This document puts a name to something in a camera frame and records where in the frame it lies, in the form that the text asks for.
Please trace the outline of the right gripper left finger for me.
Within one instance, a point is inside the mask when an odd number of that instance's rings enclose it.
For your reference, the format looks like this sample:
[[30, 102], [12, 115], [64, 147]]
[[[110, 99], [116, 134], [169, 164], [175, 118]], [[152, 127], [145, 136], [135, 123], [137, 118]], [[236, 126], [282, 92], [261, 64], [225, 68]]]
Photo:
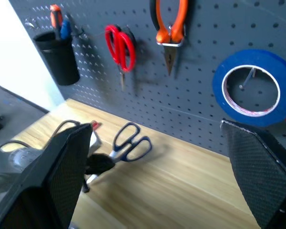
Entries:
[[68, 128], [25, 168], [0, 151], [0, 229], [66, 229], [82, 189], [92, 127]]

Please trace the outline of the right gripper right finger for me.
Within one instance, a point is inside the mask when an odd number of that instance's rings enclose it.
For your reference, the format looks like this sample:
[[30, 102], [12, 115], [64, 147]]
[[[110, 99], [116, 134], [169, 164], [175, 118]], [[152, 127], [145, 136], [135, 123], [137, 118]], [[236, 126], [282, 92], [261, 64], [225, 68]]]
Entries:
[[269, 132], [223, 119], [236, 182], [257, 224], [286, 229], [286, 149]]

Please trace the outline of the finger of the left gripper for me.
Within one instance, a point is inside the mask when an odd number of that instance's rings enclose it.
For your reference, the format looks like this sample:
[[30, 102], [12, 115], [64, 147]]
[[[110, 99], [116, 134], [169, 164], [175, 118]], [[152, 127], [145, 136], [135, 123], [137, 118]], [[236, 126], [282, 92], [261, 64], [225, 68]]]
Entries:
[[85, 174], [100, 175], [115, 167], [111, 157], [106, 154], [91, 154], [86, 160]]

